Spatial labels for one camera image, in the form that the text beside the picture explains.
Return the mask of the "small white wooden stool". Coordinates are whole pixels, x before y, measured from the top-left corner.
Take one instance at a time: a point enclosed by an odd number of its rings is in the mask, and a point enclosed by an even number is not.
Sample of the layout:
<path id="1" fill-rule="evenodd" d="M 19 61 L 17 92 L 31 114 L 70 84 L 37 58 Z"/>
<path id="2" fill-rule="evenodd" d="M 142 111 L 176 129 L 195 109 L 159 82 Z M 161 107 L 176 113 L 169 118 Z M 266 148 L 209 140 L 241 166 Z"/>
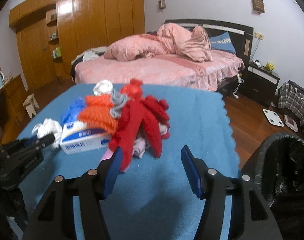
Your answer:
<path id="1" fill-rule="evenodd" d="M 39 106 L 38 102 L 36 101 L 34 94 L 27 96 L 27 98 L 23 102 L 23 106 L 25 107 L 30 119 L 32 119 L 33 115 L 34 116 L 37 115 L 35 109 L 40 109 L 40 106 Z"/>

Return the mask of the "wooden wardrobe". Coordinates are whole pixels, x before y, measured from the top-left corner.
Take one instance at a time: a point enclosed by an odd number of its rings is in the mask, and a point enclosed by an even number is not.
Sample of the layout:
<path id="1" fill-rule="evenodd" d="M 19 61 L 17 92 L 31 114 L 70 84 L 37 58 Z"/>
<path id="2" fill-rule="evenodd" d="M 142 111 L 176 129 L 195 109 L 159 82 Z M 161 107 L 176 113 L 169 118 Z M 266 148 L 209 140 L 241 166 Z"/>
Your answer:
<path id="1" fill-rule="evenodd" d="M 26 0 L 11 9 L 29 90 L 67 77 L 83 51 L 145 31 L 144 0 Z"/>

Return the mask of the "blue pillow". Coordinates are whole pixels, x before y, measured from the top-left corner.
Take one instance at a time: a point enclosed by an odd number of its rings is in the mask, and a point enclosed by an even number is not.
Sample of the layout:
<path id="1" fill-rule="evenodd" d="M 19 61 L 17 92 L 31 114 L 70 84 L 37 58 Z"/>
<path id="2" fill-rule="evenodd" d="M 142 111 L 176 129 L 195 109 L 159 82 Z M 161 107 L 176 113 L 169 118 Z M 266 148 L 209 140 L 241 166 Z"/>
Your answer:
<path id="1" fill-rule="evenodd" d="M 219 36 L 211 37 L 209 39 L 209 42 L 212 50 L 220 50 L 220 51 L 236 54 L 236 49 L 232 44 L 232 40 L 230 38 L 228 31 L 226 31 L 225 33 Z"/>

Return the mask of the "pink sock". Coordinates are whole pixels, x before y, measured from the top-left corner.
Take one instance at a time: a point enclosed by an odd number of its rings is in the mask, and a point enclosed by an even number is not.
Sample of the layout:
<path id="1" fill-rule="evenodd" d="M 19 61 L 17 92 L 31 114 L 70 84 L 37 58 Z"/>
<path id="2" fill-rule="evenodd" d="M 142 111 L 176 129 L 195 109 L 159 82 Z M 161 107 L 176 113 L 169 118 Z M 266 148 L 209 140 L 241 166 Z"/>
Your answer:
<path id="1" fill-rule="evenodd" d="M 159 131 L 161 138 L 167 139 L 170 136 L 169 133 L 170 125 L 166 124 L 163 125 L 159 123 Z M 151 144 L 149 143 L 148 139 L 146 138 L 145 134 L 143 133 L 143 130 L 140 129 L 137 133 L 136 140 L 134 141 L 134 146 L 132 150 L 132 155 L 137 158 L 142 158 L 143 154 L 145 153 L 145 150 L 151 147 Z M 103 154 L 101 161 L 110 159 L 113 155 L 113 151 L 108 147 L 106 152 Z"/>

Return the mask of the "white blue wipes box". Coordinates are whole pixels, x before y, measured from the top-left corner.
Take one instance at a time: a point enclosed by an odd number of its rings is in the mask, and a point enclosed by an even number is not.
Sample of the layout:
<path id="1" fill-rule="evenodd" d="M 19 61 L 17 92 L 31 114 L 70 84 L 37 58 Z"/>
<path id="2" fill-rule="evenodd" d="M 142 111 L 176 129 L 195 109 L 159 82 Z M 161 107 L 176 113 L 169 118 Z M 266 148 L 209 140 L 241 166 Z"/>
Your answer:
<path id="1" fill-rule="evenodd" d="M 110 133 L 81 121 L 64 124 L 60 147 L 66 154 L 75 154 L 108 147 Z"/>

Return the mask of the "white bathroom scale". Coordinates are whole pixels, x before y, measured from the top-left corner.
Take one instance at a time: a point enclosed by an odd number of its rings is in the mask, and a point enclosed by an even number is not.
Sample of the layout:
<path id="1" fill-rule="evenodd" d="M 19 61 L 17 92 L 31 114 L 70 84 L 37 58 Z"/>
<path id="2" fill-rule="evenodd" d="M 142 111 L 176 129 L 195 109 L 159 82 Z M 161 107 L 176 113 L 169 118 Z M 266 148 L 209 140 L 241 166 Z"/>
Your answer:
<path id="1" fill-rule="evenodd" d="M 278 127 L 284 127 L 284 124 L 283 124 L 280 116 L 276 112 L 270 111 L 267 109 L 263 109 L 262 111 L 263 111 L 266 119 L 268 120 L 268 122 L 271 125 L 278 126 Z"/>

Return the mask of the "blue plastic bag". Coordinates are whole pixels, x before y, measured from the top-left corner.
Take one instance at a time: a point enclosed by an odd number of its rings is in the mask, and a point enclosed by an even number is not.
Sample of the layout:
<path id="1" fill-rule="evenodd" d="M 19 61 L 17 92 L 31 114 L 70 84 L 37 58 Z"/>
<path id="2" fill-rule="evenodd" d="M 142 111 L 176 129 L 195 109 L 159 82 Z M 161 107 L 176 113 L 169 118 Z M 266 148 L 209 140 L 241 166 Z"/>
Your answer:
<path id="1" fill-rule="evenodd" d="M 71 105 L 60 116 L 60 125 L 77 121 L 79 113 L 87 106 L 86 101 L 82 97 L 76 98 Z"/>

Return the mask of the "red plastic bag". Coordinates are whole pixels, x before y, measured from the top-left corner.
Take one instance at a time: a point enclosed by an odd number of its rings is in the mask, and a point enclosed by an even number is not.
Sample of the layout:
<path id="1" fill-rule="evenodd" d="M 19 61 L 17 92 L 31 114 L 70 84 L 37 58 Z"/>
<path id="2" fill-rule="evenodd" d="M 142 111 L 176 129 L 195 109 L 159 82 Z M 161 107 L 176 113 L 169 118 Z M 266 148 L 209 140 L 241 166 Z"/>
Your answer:
<path id="1" fill-rule="evenodd" d="M 143 96 L 143 90 L 142 90 L 143 82 L 138 79 L 131 79 L 130 83 L 124 85 L 120 93 L 126 94 L 129 98 L 133 100 L 140 100 Z"/>

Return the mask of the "red knitted glove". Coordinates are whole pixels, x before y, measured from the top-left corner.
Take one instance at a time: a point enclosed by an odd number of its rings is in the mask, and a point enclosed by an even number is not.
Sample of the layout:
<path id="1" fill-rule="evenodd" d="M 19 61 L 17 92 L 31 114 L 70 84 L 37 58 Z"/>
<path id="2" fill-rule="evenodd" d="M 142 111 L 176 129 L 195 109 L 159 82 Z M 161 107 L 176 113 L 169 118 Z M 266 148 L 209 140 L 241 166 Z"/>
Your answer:
<path id="1" fill-rule="evenodd" d="M 118 127 L 109 143 L 109 149 L 115 151 L 120 147 L 123 151 L 123 161 L 120 171 L 125 172 L 132 161 L 132 151 L 139 132 L 147 138 L 155 158 L 160 158 L 162 153 L 162 139 L 159 125 L 169 127 L 170 117 L 166 112 L 169 105 L 166 100 L 158 100 L 148 95 L 140 100 L 129 100 L 122 109 Z"/>

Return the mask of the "brown wall lamp left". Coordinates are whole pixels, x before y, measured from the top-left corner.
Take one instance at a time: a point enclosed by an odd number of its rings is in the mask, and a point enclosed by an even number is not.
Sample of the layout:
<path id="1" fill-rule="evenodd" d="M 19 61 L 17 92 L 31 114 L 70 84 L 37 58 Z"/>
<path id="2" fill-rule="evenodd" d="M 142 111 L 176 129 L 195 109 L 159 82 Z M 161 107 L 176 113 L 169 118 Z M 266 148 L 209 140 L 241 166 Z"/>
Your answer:
<path id="1" fill-rule="evenodd" d="M 166 8 L 166 1 L 165 0 L 159 0 L 158 1 L 158 8 L 159 8 L 159 10 L 164 10 Z"/>

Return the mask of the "black lined trash bin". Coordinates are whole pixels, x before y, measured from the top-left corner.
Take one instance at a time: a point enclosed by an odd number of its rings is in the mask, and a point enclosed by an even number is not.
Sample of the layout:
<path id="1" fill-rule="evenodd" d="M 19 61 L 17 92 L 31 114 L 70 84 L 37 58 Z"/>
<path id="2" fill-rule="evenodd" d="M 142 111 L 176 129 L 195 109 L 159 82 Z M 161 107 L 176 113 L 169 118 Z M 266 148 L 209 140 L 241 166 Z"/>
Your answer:
<path id="1" fill-rule="evenodd" d="M 270 135 L 241 172 L 254 180 L 283 239 L 304 239 L 304 139 L 288 133 Z"/>

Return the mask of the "white tissue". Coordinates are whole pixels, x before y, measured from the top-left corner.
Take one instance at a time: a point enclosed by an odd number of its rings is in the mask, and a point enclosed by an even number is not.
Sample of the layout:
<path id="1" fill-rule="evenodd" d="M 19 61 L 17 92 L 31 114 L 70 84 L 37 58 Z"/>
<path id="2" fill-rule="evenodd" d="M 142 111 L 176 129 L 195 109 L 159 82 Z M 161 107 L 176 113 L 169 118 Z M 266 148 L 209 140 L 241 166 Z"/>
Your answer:
<path id="1" fill-rule="evenodd" d="M 43 123 L 36 124 L 34 128 L 32 129 L 32 134 L 37 135 L 38 139 L 53 133 L 55 140 L 53 144 L 51 144 L 51 147 L 53 149 L 58 149 L 60 147 L 60 142 L 61 142 L 61 136 L 63 133 L 63 128 L 57 122 L 56 120 L 50 119 L 50 118 L 45 118 Z"/>

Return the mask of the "yellow plush toy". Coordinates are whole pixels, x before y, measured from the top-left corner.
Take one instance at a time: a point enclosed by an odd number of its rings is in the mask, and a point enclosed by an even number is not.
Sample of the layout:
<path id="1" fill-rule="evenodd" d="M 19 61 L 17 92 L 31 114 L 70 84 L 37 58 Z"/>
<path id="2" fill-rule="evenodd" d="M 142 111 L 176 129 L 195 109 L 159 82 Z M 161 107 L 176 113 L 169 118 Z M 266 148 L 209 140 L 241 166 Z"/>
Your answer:
<path id="1" fill-rule="evenodd" d="M 266 70 L 268 70 L 270 72 L 272 72 L 274 70 L 274 64 L 270 63 L 270 62 L 266 63 L 264 67 Z"/>

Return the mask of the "wooden sideboard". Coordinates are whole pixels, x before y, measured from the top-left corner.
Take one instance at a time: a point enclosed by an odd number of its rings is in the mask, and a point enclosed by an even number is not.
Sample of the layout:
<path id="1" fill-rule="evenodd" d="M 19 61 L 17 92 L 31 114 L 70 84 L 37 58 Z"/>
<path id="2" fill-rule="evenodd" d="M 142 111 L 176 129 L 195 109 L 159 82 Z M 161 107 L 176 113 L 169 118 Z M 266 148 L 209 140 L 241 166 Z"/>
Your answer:
<path id="1" fill-rule="evenodd" d="M 21 75 L 0 89 L 0 145 L 16 139 L 23 130 L 27 118 L 23 102 L 27 95 Z"/>

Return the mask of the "grey foam net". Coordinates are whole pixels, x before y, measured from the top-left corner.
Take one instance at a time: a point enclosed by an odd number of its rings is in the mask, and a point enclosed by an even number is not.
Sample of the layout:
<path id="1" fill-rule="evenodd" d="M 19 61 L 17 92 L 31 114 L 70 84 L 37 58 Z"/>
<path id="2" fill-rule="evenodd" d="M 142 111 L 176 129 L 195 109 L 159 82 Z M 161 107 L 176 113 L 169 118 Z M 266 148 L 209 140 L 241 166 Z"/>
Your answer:
<path id="1" fill-rule="evenodd" d="M 111 91 L 111 102 L 113 104 L 112 108 L 110 109 L 110 115 L 114 119 L 119 119 L 122 114 L 122 109 L 126 105 L 128 101 L 128 95 L 122 94 L 116 89 Z"/>

